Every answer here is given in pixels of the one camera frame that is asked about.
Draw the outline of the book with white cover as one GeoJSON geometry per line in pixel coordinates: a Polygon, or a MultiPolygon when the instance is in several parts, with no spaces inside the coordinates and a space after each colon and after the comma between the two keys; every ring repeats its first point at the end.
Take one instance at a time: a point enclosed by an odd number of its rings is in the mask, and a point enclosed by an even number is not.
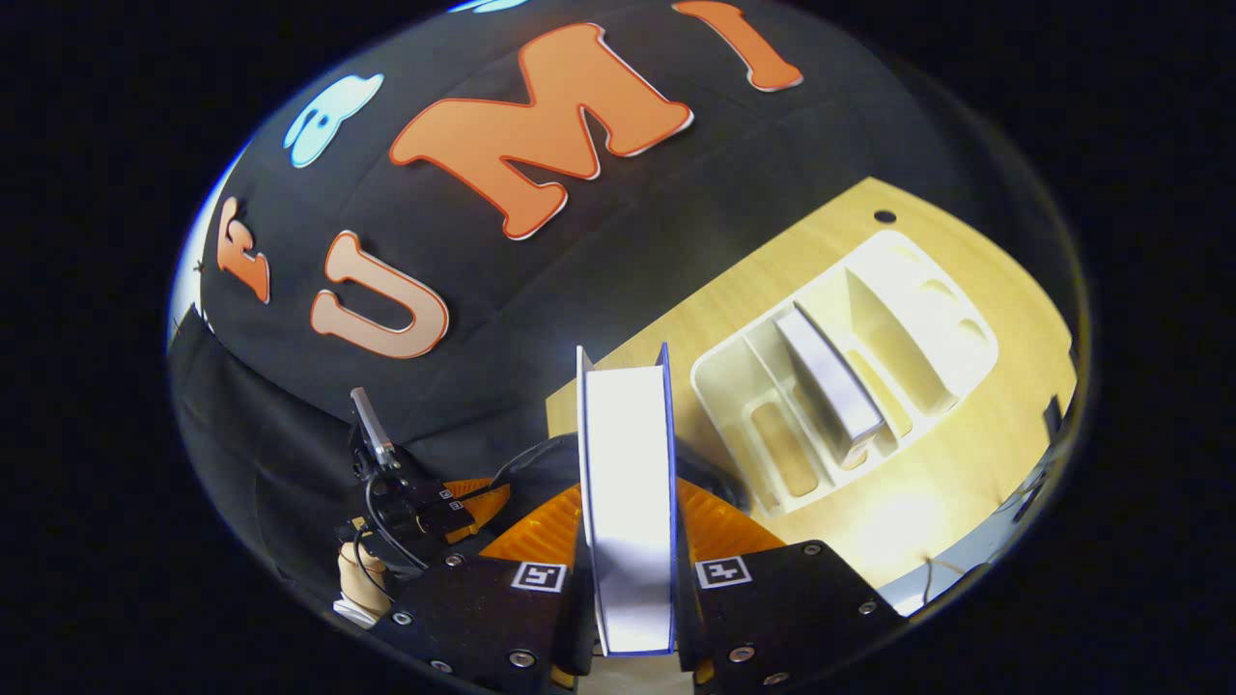
{"type": "Polygon", "coordinates": [[[772,322],[792,365],[812,422],[844,467],[885,425],[869,393],[836,343],[798,302],[772,322]]]}

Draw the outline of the book with night city cover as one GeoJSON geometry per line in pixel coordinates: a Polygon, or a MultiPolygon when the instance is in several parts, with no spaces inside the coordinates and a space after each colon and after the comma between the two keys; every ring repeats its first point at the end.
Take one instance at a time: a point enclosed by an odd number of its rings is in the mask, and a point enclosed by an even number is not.
{"type": "Polygon", "coordinates": [[[667,350],[596,369],[576,348],[578,482],[606,658],[675,646],[677,471],[667,350]]]}

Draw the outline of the black backdrop cloth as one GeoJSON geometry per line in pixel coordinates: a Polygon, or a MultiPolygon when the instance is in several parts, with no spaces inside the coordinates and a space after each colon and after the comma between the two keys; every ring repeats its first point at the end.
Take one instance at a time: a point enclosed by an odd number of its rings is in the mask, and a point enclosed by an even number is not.
{"type": "Polygon", "coordinates": [[[531,0],[494,19],[441,14],[283,96],[220,181],[274,262],[262,305],[211,254],[195,320],[174,312],[169,366],[185,451],[243,548],[323,601],[311,519],[344,492],[346,392],[370,387],[421,463],[478,472],[543,432],[535,397],[569,378],[569,350],[611,352],[649,322],[866,177],[942,207],[1039,282],[1077,330],[1077,251],[1056,202],[993,122],[870,41],[787,4],[738,0],[806,82],[759,96],[739,61],[670,0],[531,0]],[[693,124],[630,160],[602,155],[599,181],[530,240],[428,162],[392,164],[396,132],[446,96],[529,101],[527,40],[592,19],[637,74],[684,101],[693,124]],[[444,296],[450,326],[425,357],[388,359],[314,336],[328,232],[444,296]]]}

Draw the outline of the white bookshelf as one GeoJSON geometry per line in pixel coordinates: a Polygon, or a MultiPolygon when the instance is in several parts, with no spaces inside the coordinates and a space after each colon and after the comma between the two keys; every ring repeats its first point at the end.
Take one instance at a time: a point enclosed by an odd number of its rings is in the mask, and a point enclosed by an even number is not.
{"type": "Polygon", "coordinates": [[[896,458],[997,364],[993,328],[917,242],[883,229],[693,361],[691,385],[764,514],[803,510],[896,458]],[[885,425],[844,467],[812,422],[772,322],[798,302],[885,425]]]}

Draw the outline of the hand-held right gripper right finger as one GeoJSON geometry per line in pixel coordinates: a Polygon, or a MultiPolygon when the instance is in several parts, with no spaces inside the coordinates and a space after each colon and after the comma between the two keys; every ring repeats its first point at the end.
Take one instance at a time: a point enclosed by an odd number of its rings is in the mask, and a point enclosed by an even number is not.
{"type": "Polygon", "coordinates": [[[677,655],[697,693],[819,693],[908,629],[822,540],[785,542],[677,481],[677,655]]]}

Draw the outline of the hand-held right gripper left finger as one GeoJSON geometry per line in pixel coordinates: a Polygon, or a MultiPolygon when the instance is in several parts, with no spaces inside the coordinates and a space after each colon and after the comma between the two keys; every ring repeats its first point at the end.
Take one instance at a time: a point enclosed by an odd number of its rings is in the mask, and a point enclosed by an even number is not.
{"type": "Polygon", "coordinates": [[[570,693],[590,669],[578,485],[396,594],[391,644],[459,693],[570,693]]]}

